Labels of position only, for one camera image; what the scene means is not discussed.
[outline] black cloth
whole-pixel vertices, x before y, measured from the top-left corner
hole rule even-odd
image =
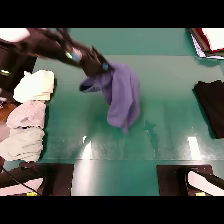
[[[194,87],[217,139],[224,138],[224,83],[199,81]]]

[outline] stack of folded clothes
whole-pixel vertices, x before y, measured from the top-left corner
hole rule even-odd
[[[224,28],[189,28],[197,54],[224,59]]]
[[[54,89],[54,73],[40,70],[25,72],[14,91],[14,99],[22,103],[8,116],[9,136],[0,143],[0,156],[7,161],[36,162],[43,149],[45,101]]]

